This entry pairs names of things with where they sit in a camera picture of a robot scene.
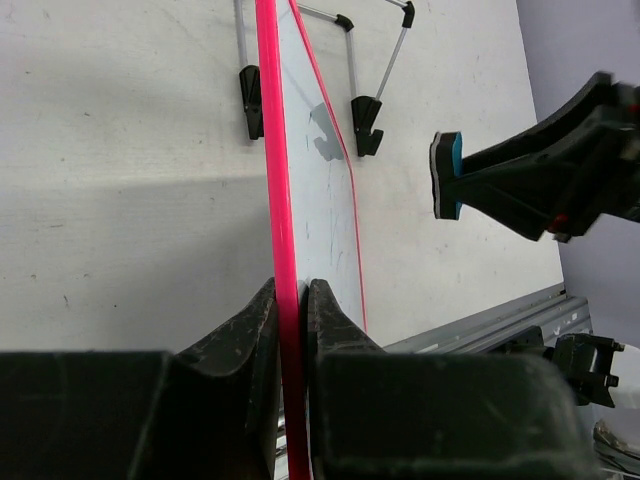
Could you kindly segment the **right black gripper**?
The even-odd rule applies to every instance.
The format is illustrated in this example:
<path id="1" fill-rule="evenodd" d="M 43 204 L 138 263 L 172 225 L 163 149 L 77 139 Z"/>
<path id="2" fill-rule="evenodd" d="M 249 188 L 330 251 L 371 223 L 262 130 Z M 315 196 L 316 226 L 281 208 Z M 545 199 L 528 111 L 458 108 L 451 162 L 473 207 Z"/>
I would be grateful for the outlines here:
<path id="1" fill-rule="evenodd" d="M 544 150 L 570 132 L 563 152 L 576 169 L 572 164 L 497 165 Z M 475 209 L 528 240 L 549 232 L 567 243 L 585 235 L 604 214 L 637 223 L 639 89 L 613 85 L 612 74 L 596 72 L 548 118 L 466 156 L 463 173 L 446 187 L 461 208 Z"/>

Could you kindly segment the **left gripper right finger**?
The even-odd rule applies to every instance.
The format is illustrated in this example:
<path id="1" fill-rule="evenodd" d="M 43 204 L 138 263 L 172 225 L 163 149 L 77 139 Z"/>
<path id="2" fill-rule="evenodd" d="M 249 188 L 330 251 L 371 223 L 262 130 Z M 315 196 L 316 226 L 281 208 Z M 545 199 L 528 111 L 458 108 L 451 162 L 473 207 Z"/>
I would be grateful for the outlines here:
<path id="1" fill-rule="evenodd" d="M 344 313 L 328 281 L 314 279 L 306 298 L 307 386 L 311 471 L 315 479 L 362 479 L 341 462 L 363 458 L 366 418 L 363 378 L 383 354 Z"/>

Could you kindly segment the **pink framed whiteboard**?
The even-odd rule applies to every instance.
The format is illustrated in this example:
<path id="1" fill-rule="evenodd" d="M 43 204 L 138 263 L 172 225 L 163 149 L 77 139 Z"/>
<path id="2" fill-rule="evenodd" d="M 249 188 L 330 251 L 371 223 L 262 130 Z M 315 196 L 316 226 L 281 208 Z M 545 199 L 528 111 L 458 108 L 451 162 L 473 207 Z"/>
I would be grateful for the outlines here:
<path id="1" fill-rule="evenodd" d="M 311 281 L 326 279 L 340 307 L 367 326 L 355 179 L 304 7 L 255 7 L 288 473 L 310 479 L 302 304 Z"/>

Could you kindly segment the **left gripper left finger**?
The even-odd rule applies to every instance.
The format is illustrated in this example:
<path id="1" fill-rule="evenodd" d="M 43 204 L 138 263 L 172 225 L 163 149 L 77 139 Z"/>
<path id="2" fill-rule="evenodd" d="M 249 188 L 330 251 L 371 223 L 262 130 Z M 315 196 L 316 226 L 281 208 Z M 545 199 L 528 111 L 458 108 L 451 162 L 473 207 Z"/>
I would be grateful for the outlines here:
<path id="1" fill-rule="evenodd" d="M 173 476 L 273 478 L 280 402 L 274 280 L 176 355 L 173 372 Z"/>

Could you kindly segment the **blue whiteboard eraser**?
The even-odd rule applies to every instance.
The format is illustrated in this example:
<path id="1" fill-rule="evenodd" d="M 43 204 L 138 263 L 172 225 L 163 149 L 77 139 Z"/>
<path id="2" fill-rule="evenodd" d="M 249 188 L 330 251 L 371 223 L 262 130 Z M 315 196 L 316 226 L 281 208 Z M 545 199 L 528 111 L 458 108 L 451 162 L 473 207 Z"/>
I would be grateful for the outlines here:
<path id="1" fill-rule="evenodd" d="M 459 219 L 461 203 L 446 192 L 446 187 L 462 175 L 462 135 L 437 132 L 430 145 L 429 168 L 432 180 L 433 213 L 436 219 Z"/>

